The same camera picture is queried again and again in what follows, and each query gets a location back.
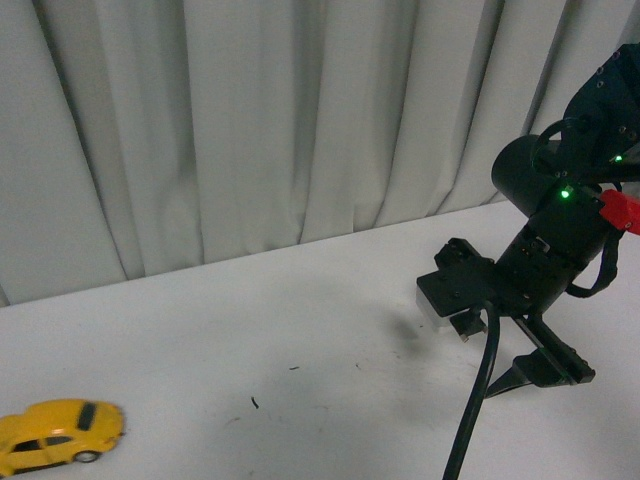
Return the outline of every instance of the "toy car wheel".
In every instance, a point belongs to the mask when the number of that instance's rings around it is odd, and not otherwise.
[[[91,462],[95,462],[99,457],[100,457],[100,454],[98,452],[92,452],[90,450],[87,450],[85,452],[76,453],[76,456],[73,457],[73,459],[76,462],[80,462],[80,463],[91,463]]]

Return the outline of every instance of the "red clip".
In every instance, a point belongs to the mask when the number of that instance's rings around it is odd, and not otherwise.
[[[618,230],[626,230],[640,235],[640,200],[616,190],[606,190],[600,194],[604,207],[600,215]]]

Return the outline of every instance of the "curtain fold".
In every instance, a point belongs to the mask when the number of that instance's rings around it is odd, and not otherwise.
[[[0,305],[495,200],[502,147],[639,25],[632,0],[0,2]]]

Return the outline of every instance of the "robotic arm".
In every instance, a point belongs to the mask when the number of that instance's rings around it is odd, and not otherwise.
[[[569,103],[564,118],[541,135],[507,145],[492,181],[528,218],[494,262],[464,239],[451,239],[435,256],[438,271],[418,278],[418,301],[450,317],[464,339],[486,329],[478,306],[490,302],[536,345],[491,387],[490,397],[535,384],[590,382],[595,371],[542,321],[563,293],[588,297],[616,275],[618,241],[640,233],[640,202],[619,182],[640,181],[640,44],[623,45]],[[551,137],[560,133],[560,140]],[[616,190],[602,191],[600,183]],[[596,284],[573,280],[603,252]]]

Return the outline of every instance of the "black cable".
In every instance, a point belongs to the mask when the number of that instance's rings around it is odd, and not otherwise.
[[[570,283],[565,292],[572,297],[589,298],[601,292],[613,282],[618,275],[618,244],[624,234],[624,230],[611,230],[604,242],[600,270],[593,287],[583,288]]]
[[[473,389],[469,395],[467,406],[464,409],[464,414],[462,415],[460,425],[458,426],[456,438],[451,447],[451,453],[449,454],[449,460],[447,461],[447,466],[444,470],[442,480],[456,480],[458,475],[460,475],[462,462],[464,461],[464,456],[467,453],[467,448],[469,447],[471,433],[473,432],[473,427],[478,418],[478,414],[480,413],[482,401],[487,393],[487,387],[489,385],[491,373],[493,372],[493,365],[496,361],[496,353],[498,352],[498,342],[500,341],[500,317],[491,302],[483,302],[482,305],[478,306],[478,309],[484,309],[487,311],[487,343],[484,347],[482,362],[478,369],[476,381],[473,384]]]
[[[549,144],[549,140],[555,134],[560,133],[565,128],[575,128],[578,130],[584,130],[588,127],[588,122],[586,119],[582,118],[574,118],[567,117],[562,120],[558,120],[557,122],[553,122],[544,131],[540,134],[540,136],[536,139],[533,146],[531,147],[531,152],[529,154],[529,161],[531,162],[531,167],[539,173],[553,174],[550,165],[545,165],[548,171],[542,171],[538,165],[538,154],[542,148],[546,147]]]

